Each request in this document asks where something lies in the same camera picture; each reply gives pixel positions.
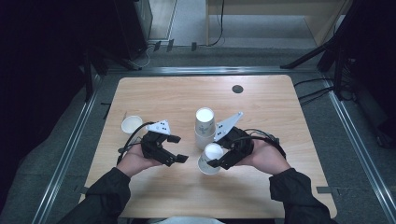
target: table top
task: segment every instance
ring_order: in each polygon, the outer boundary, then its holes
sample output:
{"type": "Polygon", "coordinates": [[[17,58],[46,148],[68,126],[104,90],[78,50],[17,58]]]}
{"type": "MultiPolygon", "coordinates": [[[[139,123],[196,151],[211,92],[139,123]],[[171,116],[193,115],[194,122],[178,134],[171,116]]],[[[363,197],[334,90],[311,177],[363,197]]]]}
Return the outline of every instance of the table top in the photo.
{"type": "Polygon", "coordinates": [[[123,78],[85,186],[116,165],[117,150],[129,137],[120,129],[125,115],[137,115],[144,122],[167,119],[172,134],[181,140],[178,144],[165,141],[163,147],[190,157],[183,164],[153,167],[133,176],[132,196],[121,217],[284,217],[282,203],[270,198],[269,175],[248,166],[221,169],[216,175],[199,171],[197,160],[202,150],[195,146],[194,122],[201,107],[215,112],[215,122],[242,111],[244,116],[236,127],[279,137],[290,165],[311,178],[314,196],[335,217],[332,195],[317,192],[316,187],[328,184],[291,79],[285,75],[123,78]],[[235,85],[243,91],[233,92],[235,85]]]}

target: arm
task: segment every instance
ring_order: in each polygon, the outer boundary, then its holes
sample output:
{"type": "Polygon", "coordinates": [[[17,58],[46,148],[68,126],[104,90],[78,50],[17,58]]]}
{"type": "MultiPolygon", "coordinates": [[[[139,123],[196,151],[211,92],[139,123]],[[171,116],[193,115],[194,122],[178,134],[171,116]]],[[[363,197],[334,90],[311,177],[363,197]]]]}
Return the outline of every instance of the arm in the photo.
{"type": "Polygon", "coordinates": [[[285,223],[335,223],[329,209],[313,195],[311,180],[296,172],[272,146],[262,140],[253,140],[251,155],[237,165],[251,165],[273,175],[270,191],[273,200],[282,202],[285,208],[285,223]]]}
{"type": "Polygon", "coordinates": [[[131,177],[149,167],[161,165],[143,157],[142,147],[133,146],[117,167],[97,180],[86,198],[59,223],[117,223],[117,218],[131,197],[131,177]]]}

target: white mount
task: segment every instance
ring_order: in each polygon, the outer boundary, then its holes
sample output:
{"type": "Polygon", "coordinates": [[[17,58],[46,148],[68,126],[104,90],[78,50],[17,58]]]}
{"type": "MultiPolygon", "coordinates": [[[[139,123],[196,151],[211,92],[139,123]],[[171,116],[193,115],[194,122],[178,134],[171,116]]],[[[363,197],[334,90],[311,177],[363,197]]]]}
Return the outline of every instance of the white mount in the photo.
{"type": "Polygon", "coordinates": [[[235,124],[244,116],[243,112],[238,112],[231,117],[219,122],[216,124],[216,134],[213,140],[215,142],[219,141],[222,137],[224,137],[235,124]]]}
{"type": "Polygon", "coordinates": [[[167,119],[146,126],[146,130],[155,133],[164,133],[167,135],[171,134],[171,129],[169,128],[169,123],[167,119]]]}

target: hand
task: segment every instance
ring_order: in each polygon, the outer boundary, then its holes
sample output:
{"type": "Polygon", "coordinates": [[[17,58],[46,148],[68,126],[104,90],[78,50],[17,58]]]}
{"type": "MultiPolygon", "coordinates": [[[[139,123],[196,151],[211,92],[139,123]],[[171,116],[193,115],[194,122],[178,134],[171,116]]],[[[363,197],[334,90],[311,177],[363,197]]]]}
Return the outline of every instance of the hand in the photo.
{"type": "Polygon", "coordinates": [[[121,162],[117,165],[117,169],[132,177],[137,175],[143,170],[146,170],[153,166],[162,165],[160,162],[153,159],[146,159],[143,156],[142,147],[140,144],[132,146],[121,162]]]}
{"type": "Polygon", "coordinates": [[[252,141],[253,152],[236,165],[250,165],[270,175],[277,175],[290,168],[276,148],[262,140],[253,139],[252,141]]]}

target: gray floor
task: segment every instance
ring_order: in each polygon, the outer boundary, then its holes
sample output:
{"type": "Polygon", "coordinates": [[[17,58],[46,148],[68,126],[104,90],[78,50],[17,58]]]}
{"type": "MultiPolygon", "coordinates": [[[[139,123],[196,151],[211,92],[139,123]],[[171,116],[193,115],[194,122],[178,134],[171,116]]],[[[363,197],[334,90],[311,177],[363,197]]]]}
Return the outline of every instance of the gray floor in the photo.
{"type": "MultiPolygon", "coordinates": [[[[194,4],[202,4],[198,2],[204,1],[193,1],[189,5],[187,0],[178,0],[177,10],[183,8],[182,4],[189,7],[195,6],[194,4]]],[[[197,13],[197,11],[199,10],[189,10],[190,14],[197,13]]],[[[291,62],[315,47],[312,37],[305,36],[307,28],[300,22],[296,22],[296,27],[300,27],[299,32],[295,33],[296,36],[293,36],[293,33],[282,35],[280,33],[281,25],[275,26],[277,30],[269,29],[262,40],[258,38],[258,43],[263,44],[257,46],[261,47],[253,48],[250,45],[251,41],[247,41],[243,36],[231,41],[231,37],[226,35],[225,43],[232,44],[230,46],[224,46],[224,44],[217,48],[199,47],[196,51],[191,51],[189,47],[191,42],[205,41],[202,32],[203,22],[189,14],[192,19],[191,24],[195,24],[195,26],[181,24],[177,18],[188,18],[186,17],[187,9],[184,10],[184,13],[182,17],[179,17],[178,14],[175,15],[171,36],[175,39],[177,46],[186,45],[187,47],[176,47],[170,52],[166,51],[166,47],[155,52],[150,49],[148,51],[149,58],[143,55],[135,61],[135,63],[147,64],[139,72],[129,72],[117,64],[109,63],[111,69],[107,76],[102,77],[102,84],[97,88],[98,92],[96,100],[93,102],[92,112],[88,116],[74,155],[71,157],[72,160],[56,199],[48,216],[44,218],[47,220],[46,223],[55,223],[78,203],[79,190],[85,183],[101,130],[105,124],[104,116],[108,107],[101,103],[111,103],[117,83],[122,77],[232,75],[227,73],[194,74],[191,72],[191,67],[202,66],[238,67],[238,71],[243,70],[241,68],[244,67],[260,66],[262,71],[266,71],[262,72],[262,75],[283,73],[289,75],[294,83],[321,77],[315,68],[320,55],[293,71],[278,69],[279,65],[291,62]],[[304,43],[293,42],[294,37],[299,39],[303,36],[301,34],[305,34],[303,39],[306,41],[304,43]],[[293,42],[293,44],[284,48],[285,41],[293,42]]],[[[244,34],[249,36],[248,28],[244,34]]],[[[296,92],[302,96],[323,87],[322,82],[307,83],[298,86],[296,92]]],[[[24,160],[9,192],[6,208],[0,216],[0,223],[32,223],[46,186],[64,153],[74,125],[84,106],[84,97],[84,90],[81,90],[64,112],[49,139],[35,148],[24,160]]],[[[376,168],[394,194],[396,181],[393,174],[396,167],[392,162],[396,159],[396,150],[379,147],[360,108],[353,102],[345,102],[345,106],[361,134],[361,139],[370,152],[376,168]]],[[[329,95],[303,106],[303,111],[324,173],[332,188],[332,196],[338,210],[335,220],[339,223],[389,223],[329,95]]]]}

